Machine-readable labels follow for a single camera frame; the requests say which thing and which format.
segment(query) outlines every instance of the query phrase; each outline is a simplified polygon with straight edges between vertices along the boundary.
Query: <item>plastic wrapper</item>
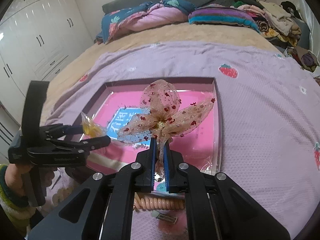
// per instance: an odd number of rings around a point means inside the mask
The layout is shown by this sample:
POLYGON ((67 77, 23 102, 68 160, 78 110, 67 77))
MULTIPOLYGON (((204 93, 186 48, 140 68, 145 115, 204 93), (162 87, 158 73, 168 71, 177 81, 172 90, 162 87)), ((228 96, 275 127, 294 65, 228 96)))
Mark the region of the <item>plastic wrapper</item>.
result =
POLYGON ((107 135, 106 128, 98 125, 92 118, 81 112, 83 132, 89 138, 102 137, 107 135))

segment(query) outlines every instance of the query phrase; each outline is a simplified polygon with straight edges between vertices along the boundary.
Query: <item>metal screw head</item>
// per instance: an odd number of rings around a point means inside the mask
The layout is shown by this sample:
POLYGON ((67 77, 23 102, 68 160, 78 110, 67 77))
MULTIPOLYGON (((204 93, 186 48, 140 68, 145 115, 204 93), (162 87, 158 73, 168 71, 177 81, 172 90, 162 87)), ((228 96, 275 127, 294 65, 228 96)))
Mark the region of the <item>metal screw head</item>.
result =
POLYGON ((133 168, 134 170, 139 169, 141 167, 140 163, 132 163, 131 164, 131 168, 133 168))
POLYGON ((94 180, 102 179, 102 177, 103 177, 103 175, 102 175, 102 173, 100 173, 100 172, 97 172, 97 173, 95 173, 95 174, 92 175, 92 178, 93 178, 94 180))
POLYGON ((217 179, 218 180, 225 180, 227 178, 226 174, 224 174, 223 172, 219 172, 217 174, 217 179))
POLYGON ((180 163, 179 164, 179 168, 182 169, 182 170, 186 170, 187 168, 189 168, 189 165, 186 164, 186 163, 180 163))

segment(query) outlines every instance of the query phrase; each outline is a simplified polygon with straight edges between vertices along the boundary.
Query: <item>hand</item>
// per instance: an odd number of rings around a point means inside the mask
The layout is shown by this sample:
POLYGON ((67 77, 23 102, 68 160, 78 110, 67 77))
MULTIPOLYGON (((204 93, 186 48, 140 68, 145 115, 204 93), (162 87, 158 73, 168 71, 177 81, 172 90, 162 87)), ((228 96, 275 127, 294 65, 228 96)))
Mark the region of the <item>hand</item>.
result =
MULTIPOLYGON (((32 164, 12 164, 10 163, 4 175, 4 180, 7 186, 19 197, 25 196, 22 174, 28 173, 32 169, 32 164)), ((57 168, 48 168, 44 177, 44 186, 49 187, 54 178, 54 171, 57 168)))
POLYGON ((28 173, 32 169, 32 164, 12 164, 10 163, 4 175, 7 186, 19 197, 25 195, 22 182, 22 174, 28 173))

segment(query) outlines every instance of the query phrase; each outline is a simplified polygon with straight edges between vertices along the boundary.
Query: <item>white wardrobe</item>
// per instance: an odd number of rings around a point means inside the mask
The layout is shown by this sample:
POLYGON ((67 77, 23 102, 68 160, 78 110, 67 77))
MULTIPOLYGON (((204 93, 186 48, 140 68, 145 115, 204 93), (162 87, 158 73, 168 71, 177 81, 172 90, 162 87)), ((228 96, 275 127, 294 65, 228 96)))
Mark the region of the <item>white wardrobe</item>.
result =
POLYGON ((0 164, 8 163, 8 148, 18 130, 19 126, 0 106, 0 164))
POLYGON ((20 123, 30 81, 51 81, 92 45, 75 0, 14 0, 0 22, 0 103, 20 123))

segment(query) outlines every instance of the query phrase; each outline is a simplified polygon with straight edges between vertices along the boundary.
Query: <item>gold glitter center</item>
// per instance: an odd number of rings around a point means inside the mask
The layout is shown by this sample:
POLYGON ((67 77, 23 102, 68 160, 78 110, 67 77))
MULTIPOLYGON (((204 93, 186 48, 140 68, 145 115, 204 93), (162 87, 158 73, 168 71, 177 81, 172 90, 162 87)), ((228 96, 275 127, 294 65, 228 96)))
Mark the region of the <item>gold glitter center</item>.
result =
POLYGON ((157 122, 155 128, 156 129, 163 129, 164 128, 164 124, 165 124, 164 122, 159 121, 159 122, 157 122))

